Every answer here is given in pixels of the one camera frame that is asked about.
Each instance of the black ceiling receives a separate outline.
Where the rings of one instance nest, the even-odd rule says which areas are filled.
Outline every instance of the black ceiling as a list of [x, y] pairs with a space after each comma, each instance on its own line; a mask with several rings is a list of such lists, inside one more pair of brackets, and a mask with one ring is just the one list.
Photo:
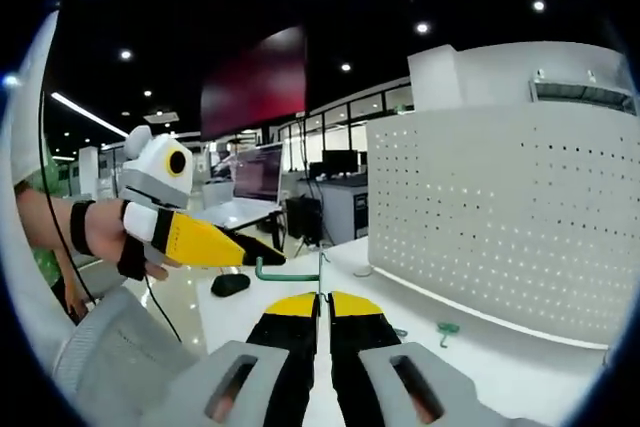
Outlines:
[[[616, 34], [620, 19], [625, 24], [627, 19], [614, 11], [612, 21], [606, 9], [616, 0], [545, 0], [542, 14], [532, 11], [533, 0], [8, 0], [7, 11], [16, 20], [9, 26], [12, 42], [3, 49], [0, 67], [17, 68], [39, 22], [58, 1], [62, 7], [46, 90], [62, 93], [123, 130], [144, 123], [142, 115], [158, 108], [178, 112], [180, 121], [170, 130], [199, 130], [204, 75], [239, 50], [295, 24], [303, 25], [308, 36], [310, 108], [408, 75], [407, 55], [442, 44], [462, 50], [567, 40], [634, 47]], [[421, 20], [433, 26], [428, 35], [414, 31]], [[131, 61], [119, 59], [122, 48], [132, 51]], [[353, 66], [348, 74], [340, 70], [343, 62]], [[150, 98], [143, 95], [147, 89], [153, 92]], [[87, 145], [85, 138], [93, 145], [121, 140], [50, 99], [46, 105], [49, 142], [61, 155]], [[131, 116], [123, 117], [122, 111]]]

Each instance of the human hand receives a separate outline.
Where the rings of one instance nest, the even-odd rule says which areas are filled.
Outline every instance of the human hand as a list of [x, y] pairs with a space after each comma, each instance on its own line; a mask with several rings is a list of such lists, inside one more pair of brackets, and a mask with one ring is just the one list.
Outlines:
[[78, 316], [78, 320], [84, 319], [85, 315], [89, 312], [87, 306], [82, 300], [82, 296], [78, 291], [78, 286], [75, 282], [66, 282], [64, 284], [64, 300], [67, 304], [67, 312]]
[[[89, 206], [85, 217], [87, 245], [96, 257], [117, 264], [122, 255], [126, 232], [122, 223], [120, 199], [99, 200]], [[151, 262], [145, 263], [147, 274], [165, 280], [169, 273]]]

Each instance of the green bracket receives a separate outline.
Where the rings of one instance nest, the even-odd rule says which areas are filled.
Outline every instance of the green bracket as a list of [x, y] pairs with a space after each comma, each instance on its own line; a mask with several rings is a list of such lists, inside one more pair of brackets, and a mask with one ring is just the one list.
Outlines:
[[262, 257], [256, 260], [256, 277], [267, 282], [317, 282], [320, 275], [289, 275], [289, 274], [265, 274], [262, 271]]
[[460, 326], [456, 324], [449, 324], [447, 322], [438, 322], [438, 332], [443, 334], [442, 340], [440, 341], [440, 347], [448, 349], [449, 346], [445, 345], [444, 341], [447, 340], [447, 337], [450, 335], [455, 335], [460, 332]]

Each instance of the ceiling light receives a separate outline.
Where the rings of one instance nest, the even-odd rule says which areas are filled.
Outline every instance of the ceiling light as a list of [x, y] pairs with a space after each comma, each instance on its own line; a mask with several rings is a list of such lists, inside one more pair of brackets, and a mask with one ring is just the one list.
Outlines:
[[533, 3], [533, 10], [535, 10], [536, 12], [544, 12], [544, 9], [545, 5], [543, 0], [536, 0]]
[[20, 79], [18, 79], [18, 76], [15, 74], [7, 74], [2, 78], [2, 85], [6, 89], [18, 87], [20, 85]]
[[429, 24], [427, 24], [426, 22], [420, 22], [419, 24], [416, 24], [416, 32], [418, 32], [419, 34], [426, 34], [427, 32], [429, 32]]
[[58, 102], [60, 102], [62, 105], [66, 105], [74, 112], [77, 112], [78, 114], [85, 116], [89, 120], [93, 120], [96, 124], [100, 124], [105, 129], [109, 129], [111, 132], [115, 132], [116, 134], [124, 137], [125, 139], [129, 137], [129, 134], [127, 134], [124, 130], [120, 130], [119, 128], [111, 125], [109, 122], [102, 120], [97, 115], [94, 115], [91, 112], [83, 109], [82, 107], [73, 103], [72, 101], [67, 99], [65, 96], [59, 94], [58, 92], [54, 92], [53, 94], [51, 94], [51, 97], [57, 100]]

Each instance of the floor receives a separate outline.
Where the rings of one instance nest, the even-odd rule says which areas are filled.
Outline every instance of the floor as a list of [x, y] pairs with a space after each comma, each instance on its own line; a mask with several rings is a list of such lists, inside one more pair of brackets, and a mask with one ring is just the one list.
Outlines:
[[[194, 193], [189, 200], [187, 210], [189, 212], [198, 212], [202, 209], [202, 195]], [[258, 231], [255, 227], [248, 227], [242, 232], [258, 237], [271, 245], [271, 236]], [[299, 240], [286, 236], [285, 255], [291, 258], [295, 256], [296, 252], [298, 252], [298, 255], [305, 255], [309, 251], [304, 245], [300, 247]], [[210, 279], [213, 282], [213, 279], [219, 273], [220, 269], [197, 269], [184, 266], [180, 269], [171, 269], [169, 278], [166, 281], [157, 282], [151, 279], [150, 282], [156, 300], [173, 323], [183, 343], [194, 353], [200, 355], [205, 355], [207, 351], [198, 309], [196, 284], [202, 279]], [[140, 299], [142, 305], [147, 308], [154, 318], [158, 319], [160, 324], [165, 326], [167, 330], [171, 330], [160, 310], [154, 304], [144, 282], [127, 280], [124, 285]]]

